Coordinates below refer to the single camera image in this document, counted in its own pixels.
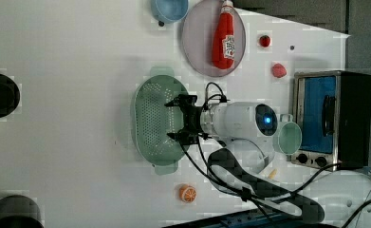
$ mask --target oven knob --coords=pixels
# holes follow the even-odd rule
[[[306,163],[308,161],[308,157],[305,154],[300,154],[297,157],[298,162],[300,163]]]
[[[318,159],[315,160],[315,162],[321,168],[327,165],[327,160],[324,157],[319,157]]]

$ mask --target white table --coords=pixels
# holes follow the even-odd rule
[[[290,111],[295,71],[344,67],[340,33],[239,12],[246,55],[216,79],[188,65],[181,24],[159,28],[148,0],[0,1],[0,68],[22,85],[21,108],[0,120],[0,196],[35,199],[48,228],[160,227],[253,208],[220,194],[187,159],[173,175],[156,175],[130,137],[131,98],[152,66],[172,67],[200,98],[215,81],[231,100],[264,101],[278,113]],[[266,32],[270,51],[256,45]],[[271,77],[272,61],[285,64],[288,76]],[[314,172],[284,159],[278,155],[264,174],[277,168],[276,180],[294,183]],[[176,198],[185,182],[197,189],[193,204]]]

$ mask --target pink plate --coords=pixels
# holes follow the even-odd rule
[[[245,52],[245,28],[241,17],[234,14],[235,59],[232,67],[219,69],[212,64],[212,43],[220,16],[222,1],[204,0],[188,13],[182,31],[182,45],[191,66],[199,73],[222,77],[233,72]]]

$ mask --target ketchup bottle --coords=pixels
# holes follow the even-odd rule
[[[213,65],[220,69],[228,69],[234,63],[233,15],[232,1],[225,0],[221,8],[220,20],[215,30],[212,48]]]

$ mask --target green strainer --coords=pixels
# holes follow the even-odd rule
[[[179,143],[167,136],[167,133],[182,129],[182,112],[178,107],[164,105],[188,92],[172,76],[171,69],[152,69],[152,74],[157,72],[159,75],[147,80],[135,96],[135,144],[140,154],[162,175],[175,172],[177,162],[184,156]]]

